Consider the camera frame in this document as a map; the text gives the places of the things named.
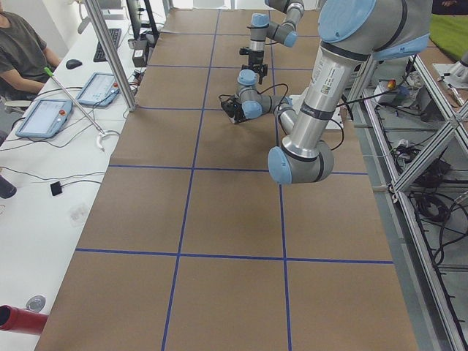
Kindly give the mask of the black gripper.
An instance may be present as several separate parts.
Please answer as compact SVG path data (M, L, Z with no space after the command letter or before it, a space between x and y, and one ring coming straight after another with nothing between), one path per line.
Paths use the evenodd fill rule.
M250 49L248 65L243 64L242 70L248 69L258 74L258 83L263 83L263 78L268 74L268 65L263 63L264 51Z
M234 108L234 115L233 115L234 122L245 122L245 121L247 121L247 118L244 115L244 111L242 109L242 104L234 103L233 108Z

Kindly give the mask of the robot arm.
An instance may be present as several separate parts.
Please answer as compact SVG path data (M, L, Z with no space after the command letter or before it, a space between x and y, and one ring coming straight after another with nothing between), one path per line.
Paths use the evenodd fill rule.
M286 18L282 23L276 23L270 20L269 15L254 13L248 26L249 46L239 49L241 56L248 56L248 63L241 69L253 71L258 76L259 84L263 83L263 78L268 74L268 65L263 62L266 39L291 48L297 40L297 27L305 12L302 1L274 0L265 1L265 5L284 13Z
M268 153L276 183L311 183L331 174L333 154L321 137L354 69L368 58L397 59L424 50L431 10L431 1L325 2L318 19L320 46L298 111L288 98L262 95L257 70L241 70L235 97L244 117L273 113L286 133Z

